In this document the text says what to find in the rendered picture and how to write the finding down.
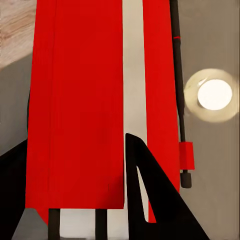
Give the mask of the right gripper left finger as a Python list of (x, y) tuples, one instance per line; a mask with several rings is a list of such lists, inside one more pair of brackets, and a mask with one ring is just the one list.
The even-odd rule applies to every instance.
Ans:
[(26, 206), (28, 139), (0, 156), (0, 240), (11, 240)]

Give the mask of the radio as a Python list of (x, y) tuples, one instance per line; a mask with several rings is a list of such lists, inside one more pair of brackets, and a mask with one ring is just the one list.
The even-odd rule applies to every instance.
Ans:
[[(25, 208), (48, 240), (129, 240), (126, 133), (178, 193), (192, 188), (180, 45), (178, 0), (37, 0)], [(145, 220), (157, 223), (137, 173)]]

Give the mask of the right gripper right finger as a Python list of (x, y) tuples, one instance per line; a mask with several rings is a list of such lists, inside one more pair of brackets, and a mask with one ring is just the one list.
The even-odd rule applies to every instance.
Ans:
[[(144, 141), (125, 135), (129, 240), (210, 240)], [(156, 223), (145, 220), (137, 167)]]

